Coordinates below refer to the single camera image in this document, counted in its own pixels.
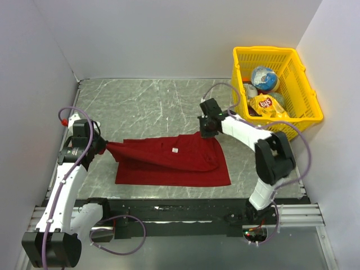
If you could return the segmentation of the red t-shirt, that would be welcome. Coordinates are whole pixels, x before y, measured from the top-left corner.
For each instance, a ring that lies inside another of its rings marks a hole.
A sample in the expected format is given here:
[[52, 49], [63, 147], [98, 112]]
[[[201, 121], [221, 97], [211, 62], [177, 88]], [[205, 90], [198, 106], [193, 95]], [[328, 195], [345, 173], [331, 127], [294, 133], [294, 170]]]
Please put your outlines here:
[[216, 138], [199, 132], [176, 137], [125, 139], [106, 146], [118, 170], [118, 185], [222, 187], [231, 184]]

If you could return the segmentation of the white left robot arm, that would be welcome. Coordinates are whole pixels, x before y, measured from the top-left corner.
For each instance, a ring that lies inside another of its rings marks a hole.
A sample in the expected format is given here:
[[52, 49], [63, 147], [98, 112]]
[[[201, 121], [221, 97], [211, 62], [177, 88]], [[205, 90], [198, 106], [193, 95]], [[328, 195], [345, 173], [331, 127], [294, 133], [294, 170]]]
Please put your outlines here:
[[51, 195], [40, 220], [31, 232], [24, 233], [21, 242], [35, 268], [75, 267], [91, 229], [111, 221], [106, 198], [88, 198], [80, 212], [74, 213], [90, 163], [96, 155], [104, 153], [107, 142], [97, 123], [82, 113], [74, 113], [62, 124], [70, 136], [58, 155]]

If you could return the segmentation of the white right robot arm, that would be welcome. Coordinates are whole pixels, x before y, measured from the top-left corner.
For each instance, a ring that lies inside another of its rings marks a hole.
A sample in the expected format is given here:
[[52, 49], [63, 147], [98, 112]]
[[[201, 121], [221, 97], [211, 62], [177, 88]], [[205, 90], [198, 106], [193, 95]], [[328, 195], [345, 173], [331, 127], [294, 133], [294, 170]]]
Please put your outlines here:
[[222, 133], [254, 151], [258, 181], [248, 199], [250, 207], [246, 210], [246, 219], [252, 224], [260, 223], [266, 216], [265, 208], [271, 204], [275, 189], [296, 166], [286, 134], [261, 129], [231, 110], [223, 111], [213, 98], [201, 99], [200, 108], [202, 116], [198, 119], [203, 138]]

